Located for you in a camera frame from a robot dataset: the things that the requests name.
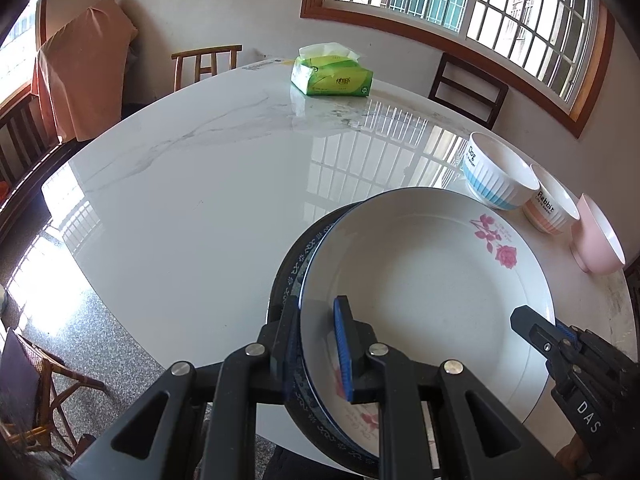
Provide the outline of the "blue white patterned plate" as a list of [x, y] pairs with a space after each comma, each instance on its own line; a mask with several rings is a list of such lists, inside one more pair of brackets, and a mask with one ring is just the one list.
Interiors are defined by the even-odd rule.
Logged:
[[[278, 322], [283, 312], [298, 311], [298, 300], [310, 258], [331, 226], [340, 220], [352, 204], [335, 209], [314, 222], [294, 242], [283, 258], [274, 278], [267, 321]], [[303, 351], [300, 346], [299, 325], [294, 324], [288, 341], [288, 398], [285, 408], [296, 427], [315, 448], [341, 466], [375, 478], [378, 458], [350, 440], [328, 415], [307, 377]]]

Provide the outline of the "white plate pink roses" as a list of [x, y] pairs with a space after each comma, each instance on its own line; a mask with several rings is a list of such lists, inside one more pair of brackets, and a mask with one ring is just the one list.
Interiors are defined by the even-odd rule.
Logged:
[[311, 256], [299, 298], [314, 395], [359, 451], [378, 450], [378, 409], [346, 400], [333, 328], [335, 298], [384, 344], [418, 362], [455, 359], [519, 419], [546, 385], [544, 358], [512, 330], [521, 306], [554, 317], [534, 253], [506, 220], [464, 195], [402, 188], [338, 220]]

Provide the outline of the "white Rabbit bowl pink base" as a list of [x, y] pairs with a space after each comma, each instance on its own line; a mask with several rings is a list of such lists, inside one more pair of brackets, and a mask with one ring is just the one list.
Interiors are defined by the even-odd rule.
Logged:
[[565, 233], [580, 219], [574, 198], [559, 180], [536, 162], [530, 165], [539, 181], [539, 190], [523, 206], [528, 221], [540, 232]]

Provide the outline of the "white bowl blue base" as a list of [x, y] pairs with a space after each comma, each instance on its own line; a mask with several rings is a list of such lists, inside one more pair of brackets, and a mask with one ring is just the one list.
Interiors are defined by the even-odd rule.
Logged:
[[495, 209], [518, 209], [540, 190], [536, 174], [518, 153], [479, 131], [466, 144], [462, 171], [470, 191]]

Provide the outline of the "dark wooden chair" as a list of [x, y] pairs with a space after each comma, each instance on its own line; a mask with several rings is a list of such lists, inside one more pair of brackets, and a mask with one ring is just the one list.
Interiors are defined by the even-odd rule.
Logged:
[[444, 53], [428, 98], [487, 129], [494, 128], [509, 86], [480, 68]]

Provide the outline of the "green tissue pack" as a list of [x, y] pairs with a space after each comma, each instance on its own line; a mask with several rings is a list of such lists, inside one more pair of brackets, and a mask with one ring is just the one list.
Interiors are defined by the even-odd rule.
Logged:
[[337, 42], [301, 47], [291, 82], [305, 96], [369, 95], [373, 72], [359, 63], [360, 55]]

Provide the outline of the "dark wooden bench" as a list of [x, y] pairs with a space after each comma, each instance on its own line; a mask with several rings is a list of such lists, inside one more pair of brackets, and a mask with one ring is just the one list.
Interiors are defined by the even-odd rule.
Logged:
[[29, 85], [1, 107], [1, 240], [21, 220], [48, 177], [81, 150], [76, 141], [49, 141], [38, 98]]

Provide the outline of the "light wooden chair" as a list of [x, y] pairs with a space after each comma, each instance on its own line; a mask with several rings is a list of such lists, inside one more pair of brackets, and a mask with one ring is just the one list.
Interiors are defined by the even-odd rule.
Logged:
[[187, 58], [194, 59], [193, 81], [199, 82], [203, 75], [215, 77], [218, 74], [217, 56], [222, 54], [228, 58], [228, 70], [238, 67], [239, 53], [243, 50], [240, 44], [184, 50], [173, 53], [170, 58], [174, 62], [174, 85], [172, 90], [182, 88], [183, 64]]

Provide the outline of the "wooden framed window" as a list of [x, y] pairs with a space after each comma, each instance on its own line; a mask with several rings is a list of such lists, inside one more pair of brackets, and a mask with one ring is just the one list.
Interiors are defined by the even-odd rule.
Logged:
[[527, 96], [575, 138], [596, 105], [615, 32], [600, 0], [302, 0], [300, 15], [461, 58]]

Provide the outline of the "orange cloth covered furniture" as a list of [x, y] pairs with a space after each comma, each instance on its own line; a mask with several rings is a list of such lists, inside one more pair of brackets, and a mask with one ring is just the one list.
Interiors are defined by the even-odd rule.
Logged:
[[38, 50], [32, 94], [50, 143], [89, 141], [120, 121], [129, 45], [137, 34], [115, 0], [101, 0]]

